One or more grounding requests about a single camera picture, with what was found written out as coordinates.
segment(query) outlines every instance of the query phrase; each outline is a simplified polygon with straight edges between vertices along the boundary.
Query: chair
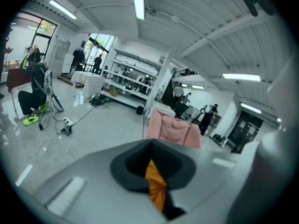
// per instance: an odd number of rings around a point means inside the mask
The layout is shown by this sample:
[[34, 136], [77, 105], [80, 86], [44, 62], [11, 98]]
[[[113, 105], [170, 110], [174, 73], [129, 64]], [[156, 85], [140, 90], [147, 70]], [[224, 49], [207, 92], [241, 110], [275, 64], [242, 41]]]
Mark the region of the chair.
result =
[[180, 104], [176, 109], [175, 113], [178, 118], [181, 118], [182, 114], [189, 108], [189, 106], [185, 104]]
[[146, 139], [159, 139], [182, 146], [200, 148], [198, 125], [170, 117], [156, 109], [152, 112]]

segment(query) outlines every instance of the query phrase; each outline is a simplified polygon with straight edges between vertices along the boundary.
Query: cable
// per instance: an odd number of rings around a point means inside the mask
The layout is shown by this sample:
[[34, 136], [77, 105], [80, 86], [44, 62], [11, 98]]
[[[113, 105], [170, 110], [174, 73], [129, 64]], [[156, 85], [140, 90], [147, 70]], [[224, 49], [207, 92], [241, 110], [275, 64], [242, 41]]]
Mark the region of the cable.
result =
[[43, 144], [44, 144], [46, 141], [52, 140], [52, 139], [54, 139], [55, 137], [56, 137], [56, 134], [55, 134], [55, 136], [54, 136], [53, 138], [44, 140], [44, 141], [40, 144], [40, 146], [38, 147], [37, 151], [36, 151], [34, 154], [31, 154], [31, 155], [27, 155], [27, 154], [26, 154], [26, 151], [25, 151], [25, 148], [24, 148], [24, 145], [23, 145], [23, 142], [22, 142], [23, 140], [7, 140], [6, 142], [11, 143], [11, 142], [19, 141], [19, 142], [21, 143], [21, 145], [22, 145], [22, 148], [23, 148], [23, 151], [24, 151], [26, 157], [33, 157], [33, 156], [35, 156], [35, 155], [38, 154], [39, 150], [41, 149], [41, 147], [43, 146]]
[[32, 155], [26, 155], [26, 157], [33, 157], [33, 156], [37, 155], [38, 152], [39, 152], [39, 150], [40, 150], [41, 147], [43, 146], [43, 144], [44, 144], [46, 141], [49, 141], [49, 140], [54, 139], [55, 137], [56, 137], [56, 134], [55, 134], [55, 136], [54, 136], [53, 138], [44, 140], [44, 141], [40, 144], [40, 146], [38, 147], [37, 152], [36, 152], [35, 154], [32, 154]]
[[102, 109], [106, 109], [109, 106], [107, 105], [102, 105], [103, 108], [99, 108], [99, 106], [94, 106], [90, 111], [88, 111], [85, 115], [83, 115], [83, 117], [81, 117], [76, 123], [74, 123], [72, 126], [75, 126], [77, 123], [79, 123], [84, 117], [86, 117], [86, 115], [88, 115], [91, 111], [93, 111], [94, 109], [98, 109], [98, 110], [102, 110]]
[[[75, 126], [77, 123], [79, 123], [84, 117], [86, 117], [86, 116], [87, 116], [91, 111], [93, 111], [94, 109], [102, 110], [102, 109], [106, 109], [106, 108], [108, 108], [107, 105], [102, 105], [101, 108], [99, 108], [98, 106], [92, 108], [92, 109], [89, 110], [89, 111], [88, 111], [82, 118], [80, 118], [76, 123], [74, 123], [72, 126]], [[37, 151], [36, 151], [34, 154], [26, 155], [26, 157], [33, 157], [33, 156], [37, 155], [38, 152], [40, 151], [41, 147], [43, 146], [43, 144], [44, 144], [45, 142], [54, 139], [54, 138], [56, 137], [56, 135], [59, 135], [59, 134], [60, 134], [60, 133], [57, 132], [57, 122], [62, 122], [62, 121], [64, 121], [64, 120], [63, 120], [63, 119], [62, 119], [62, 120], [58, 120], [58, 119], [56, 119], [55, 114], [52, 113], [52, 112], [53, 112], [53, 108], [52, 108], [52, 107], [48, 107], [47, 109], [51, 109], [50, 113], [51, 113], [52, 117], [53, 117], [54, 120], [55, 120], [55, 125], [53, 125], [53, 126], [55, 127], [56, 134], [54, 135], [53, 138], [44, 140], [44, 141], [40, 144], [40, 146], [38, 147]], [[46, 129], [46, 128], [49, 126], [50, 116], [49, 116], [48, 113], [47, 113], [47, 115], [48, 115], [48, 117], [49, 117], [49, 119], [48, 119], [48, 124], [47, 124], [47, 126], [46, 126], [44, 129]], [[6, 140], [6, 142], [9, 142], [9, 143], [11, 143], [11, 142], [16, 142], [16, 141], [20, 141], [20, 142], [21, 142], [21, 145], [22, 145], [22, 147], [23, 147], [23, 150], [24, 150], [24, 152], [26, 153], [22, 140]]]
[[77, 123], [79, 123], [86, 115], [88, 115], [91, 111], [93, 111], [96, 107], [92, 108], [90, 111], [88, 111], [85, 115], [83, 115], [76, 123], [74, 123], [72, 126], [75, 126]]

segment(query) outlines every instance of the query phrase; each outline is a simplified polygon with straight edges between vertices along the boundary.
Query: yellow-green object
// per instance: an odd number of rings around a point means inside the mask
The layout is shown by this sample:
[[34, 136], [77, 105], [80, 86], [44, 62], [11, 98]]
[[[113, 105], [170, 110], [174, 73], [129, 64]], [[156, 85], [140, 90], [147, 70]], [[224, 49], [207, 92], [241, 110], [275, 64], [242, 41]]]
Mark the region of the yellow-green object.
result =
[[29, 125], [31, 125], [31, 124], [37, 122], [37, 121], [38, 121], [38, 116], [35, 114], [34, 116], [30, 116], [30, 117], [28, 117], [27, 119], [24, 119], [24, 120], [23, 120], [23, 124], [24, 124], [25, 126], [29, 126]]
[[40, 108], [39, 108], [39, 112], [40, 113], [45, 113], [46, 112], [46, 109], [48, 108], [48, 106], [49, 106], [49, 103], [48, 102], [46, 102], [46, 103], [44, 103]]

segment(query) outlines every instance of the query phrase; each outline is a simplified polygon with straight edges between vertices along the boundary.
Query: white floor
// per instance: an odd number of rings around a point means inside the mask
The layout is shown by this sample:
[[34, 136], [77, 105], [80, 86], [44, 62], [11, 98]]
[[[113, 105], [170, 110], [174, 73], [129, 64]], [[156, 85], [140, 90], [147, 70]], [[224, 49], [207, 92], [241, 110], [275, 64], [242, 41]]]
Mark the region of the white floor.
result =
[[[64, 107], [64, 112], [57, 114], [58, 119], [68, 117], [76, 122], [93, 109], [89, 103], [84, 103], [81, 89], [76, 89], [76, 96], [72, 97], [70, 85], [54, 80], [53, 86]], [[30, 91], [31, 88], [24, 86], [21, 89]], [[5, 94], [0, 101], [0, 155], [13, 185], [26, 167], [32, 165], [20, 184], [20, 188], [28, 193], [33, 193], [49, 177], [86, 154], [142, 139], [143, 116], [117, 102], [90, 111], [73, 127], [73, 133], [68, 137], [56, 135], [53, 118], [43, 131], [39, 130], [38, 123], [25, 127], [17, 100], [18, 91], [15, 91], [14, 100], [20, 119], [16, 117], [7, 87], [0, 87], [0, 93]], [[43, 118], [43, 126], [46, 126], [47, 118]], [[57, 129], [62, 127], [63, 123], [58, 123]], [[223, 151], [208, 137], [201, 137], [200, 143], [202, 149]]]

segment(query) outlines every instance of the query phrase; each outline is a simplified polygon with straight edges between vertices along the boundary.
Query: orange object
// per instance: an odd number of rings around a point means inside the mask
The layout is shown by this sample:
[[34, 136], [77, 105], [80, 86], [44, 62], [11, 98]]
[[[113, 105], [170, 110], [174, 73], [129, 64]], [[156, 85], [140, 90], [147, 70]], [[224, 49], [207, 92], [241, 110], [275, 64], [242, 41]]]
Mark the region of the orange object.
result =
[[165, 190], [167, 187], [167, 183], [160, 175], [153, 160], [149, 161], [149, 164], [146, 168], [145, 179], [149, 182], [149, 197], [151, 198], [154, 205], [158, 208], [158, 210], [160, 212], [163, 212], [166, 198]]

